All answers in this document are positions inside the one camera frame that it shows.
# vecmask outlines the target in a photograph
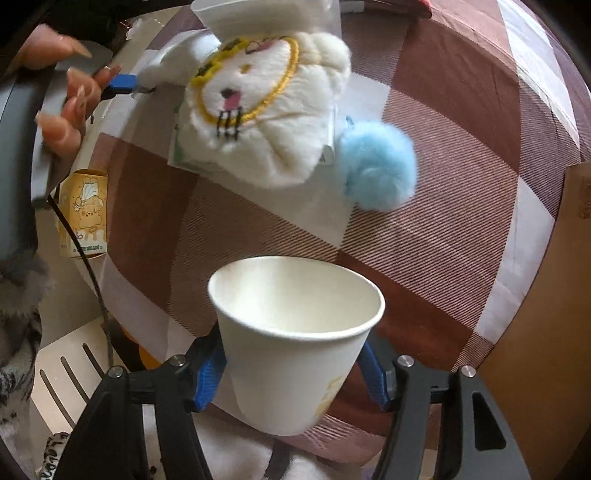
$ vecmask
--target cup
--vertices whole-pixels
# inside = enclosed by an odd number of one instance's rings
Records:
[[[320,420],[385,307],[367,278],[307,258],[230,263],[208,292],[238,406],[253,427],[277,436]]]

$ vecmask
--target silver screw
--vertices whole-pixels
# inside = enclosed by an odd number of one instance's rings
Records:
[[[403,367],[411,367],[414,365],[414,358],[410,355],[400,355],[397,360],[399,365]]]
[[[187,358],[184,355],[173,355],[169,361],[173,367],[182,367],[187,363]]]
[[[123,375],[123,367],[116,365],[115,367],[109,369],[108,374],[111,378],[119,378],[121,375]]]
[[[470,365],[464,365],[460,371],[462,372],[462,375],[464,375],[465,377],[468,378],[472,378],[476,376],[476,369],[474,367],[471,367]]]

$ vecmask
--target striped pattern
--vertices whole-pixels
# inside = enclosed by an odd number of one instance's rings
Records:
[[[93,158],[110,181],[103,288],[109,308],[153,355],[181,351],[189,332],[209,330],[206,283],[217,268],[253,255],[302,255],[374,281],[387,300],[379,332],[400,352],[448,370],[486,358],[534,281],[564,169],[590,158],[591,95],[518,0],[432,7],[430,21],[370,8],[342,18],[353,76],[337,125],[344,115],[381,119],[415,142],[417,195],[393,213],[355,209],[332,167],[283,192],[167,167],[178,92],[161,88],[111,106],[109,135]],[[198,27],[185,8],[150,48]],[[174,321],[182,335],[171,333]],[[363,464],[380,450],[389,420],[353,369],[329,415],[284,441]],[[429,438],[436,441],[435,427]]]

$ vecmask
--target blue gripper pad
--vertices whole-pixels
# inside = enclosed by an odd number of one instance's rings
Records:
[[[208,403],[216,396],[217,387],[226,368],[226,355],[221,341],[218,341],[209,357],[197,374],[197,390],[193,397],[197,411],[203,411]]]
[[[374,355],[367,342],[357,357],[357,364],[361,369],[365,386],[368,389],[369,397],[376,402],[382,410],[385,410],[390,403],[390,398],[386,389],[386,376],[384,370],[379,365],[378,359]]]

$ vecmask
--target light blue pom-pom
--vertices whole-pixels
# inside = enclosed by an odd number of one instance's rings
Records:
[[[413,141],[393,125],[355,123],[337,142],[345,193],[362,210],[389,212],[409,201],[417,186]]]

